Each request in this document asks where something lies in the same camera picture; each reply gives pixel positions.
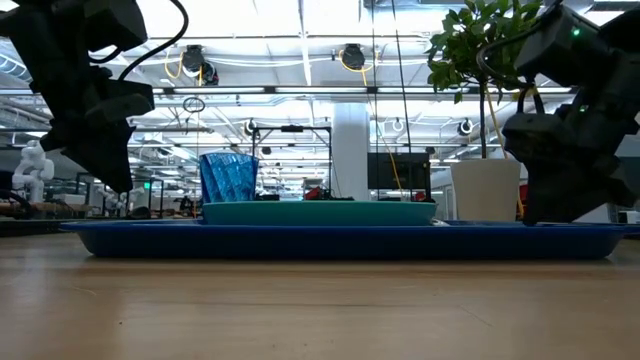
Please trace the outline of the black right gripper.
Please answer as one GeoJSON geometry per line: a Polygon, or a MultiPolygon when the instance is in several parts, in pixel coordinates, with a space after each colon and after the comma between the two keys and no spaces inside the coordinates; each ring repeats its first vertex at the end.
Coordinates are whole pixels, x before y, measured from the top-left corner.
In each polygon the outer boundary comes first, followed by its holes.
{"type": "Polygon", "coordinates": [[[640,131],[640,91],[581,91],[558,116],[571,137],[528,149],[528,193],[523,222],[570,223],[605,203],[630,206],[640,198],[616,154],[640,131]]]}

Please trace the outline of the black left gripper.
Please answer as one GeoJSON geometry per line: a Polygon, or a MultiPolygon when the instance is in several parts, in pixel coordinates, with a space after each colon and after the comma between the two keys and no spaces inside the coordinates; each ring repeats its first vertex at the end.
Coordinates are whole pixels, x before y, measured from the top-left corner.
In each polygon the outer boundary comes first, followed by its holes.
{"type": "Polygon", "coordinates": [[[42,138],[47,150],[63,154],[116,193],[133,188],[127,145],[135,128],[128,119],[108,120],[98,110],[108,73],[45,73],[39,94],[52,113],[42,138]]]}

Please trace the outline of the blue faceted plastic cup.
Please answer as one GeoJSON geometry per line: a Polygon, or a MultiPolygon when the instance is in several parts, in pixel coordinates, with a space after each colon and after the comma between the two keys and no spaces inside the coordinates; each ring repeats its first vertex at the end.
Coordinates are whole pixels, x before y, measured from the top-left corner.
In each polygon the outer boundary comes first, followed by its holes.
{"type": "Polygon", "coordinates": [[[203,202],[253,201],[259,159],[239,153],[207,153],[199,157],[203,202]]]}

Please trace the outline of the teal plastic plate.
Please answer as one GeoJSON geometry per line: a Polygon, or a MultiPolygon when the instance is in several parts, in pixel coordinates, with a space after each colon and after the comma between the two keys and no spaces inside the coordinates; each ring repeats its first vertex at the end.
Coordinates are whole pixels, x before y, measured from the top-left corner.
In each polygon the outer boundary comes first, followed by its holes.
{"type": "Polygon", "coordinates": [[[203,206],[208,225],[422,226],[431,223],[431,202],[354,200],[219,202],[203,206]]]}

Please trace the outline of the blue plastic tray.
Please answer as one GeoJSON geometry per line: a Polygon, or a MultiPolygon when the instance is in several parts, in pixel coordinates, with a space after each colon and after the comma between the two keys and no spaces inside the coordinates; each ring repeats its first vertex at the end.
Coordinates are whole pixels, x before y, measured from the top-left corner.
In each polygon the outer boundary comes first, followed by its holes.
{"type": "Polygon", "coordinates": [[[207,225],[195,220],[75,222],[104,258],[242,260],[602,259],[640,225],[450,221],[426,226],[207,225]]]}

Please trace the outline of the white plant pot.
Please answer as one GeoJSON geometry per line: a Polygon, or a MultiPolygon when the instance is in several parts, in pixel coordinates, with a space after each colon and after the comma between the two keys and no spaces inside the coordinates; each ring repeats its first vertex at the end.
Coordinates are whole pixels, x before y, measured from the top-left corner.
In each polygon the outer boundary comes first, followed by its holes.
{"type": "Polygon", "coordinates": [[[508,159],[474,159],[451,166],[457,217],[464,221],[516,220],[521,165],[508,159]]]}

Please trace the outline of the black monitor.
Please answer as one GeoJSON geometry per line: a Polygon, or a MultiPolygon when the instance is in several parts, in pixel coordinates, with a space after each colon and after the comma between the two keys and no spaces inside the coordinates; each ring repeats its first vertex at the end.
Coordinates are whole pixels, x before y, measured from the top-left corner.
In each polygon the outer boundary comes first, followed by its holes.
{"type": "Polygon", "coordinates": [[[427,153],[368,153],[367,185],[376,200],[434,202],[431,163],[427,153]]]}

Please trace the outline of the green leafy small tree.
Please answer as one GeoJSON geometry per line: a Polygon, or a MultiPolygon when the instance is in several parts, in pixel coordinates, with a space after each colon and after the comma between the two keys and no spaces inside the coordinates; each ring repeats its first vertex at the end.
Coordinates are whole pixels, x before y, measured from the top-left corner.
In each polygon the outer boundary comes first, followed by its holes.
{"type": "Polygon", "coordinates": [[[479,87],[482,158],[487,157],[485,91],[490,85],[500,92],[518,87],[514,62],[522,43],[517,41],[484,56],[494,74],[484,73],[476,56],[482,48],[528,30],[542,4],[543,0],[464,0],[464,7],[449,11],[442,20],[443,31],[430,39],[427,83],[436,92],[453,90],[458,103],[463,100],[464,87],[479,87]]]}

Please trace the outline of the black aluminium table frame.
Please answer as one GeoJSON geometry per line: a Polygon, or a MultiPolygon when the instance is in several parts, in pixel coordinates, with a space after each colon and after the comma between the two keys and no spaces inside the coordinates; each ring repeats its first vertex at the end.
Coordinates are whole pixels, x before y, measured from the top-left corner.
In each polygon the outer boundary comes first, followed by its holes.
{"type": "Polygon", "coordinates": [[[77,219],[16,220],[0,218],[0,238],[56,234],[61,225],[77,222],[77,219]]]}

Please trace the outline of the black metal frame stand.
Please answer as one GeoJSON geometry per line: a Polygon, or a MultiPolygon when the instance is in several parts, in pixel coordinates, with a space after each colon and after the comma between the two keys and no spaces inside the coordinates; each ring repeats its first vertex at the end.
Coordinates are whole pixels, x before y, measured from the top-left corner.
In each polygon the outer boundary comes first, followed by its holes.
{"type": "Polygon", "coordinates": [[[250,154],[258,160],[256,192],[261,200],[303,200],[333,193],[333,136],[329,126],[257,126],[250,154]]]}

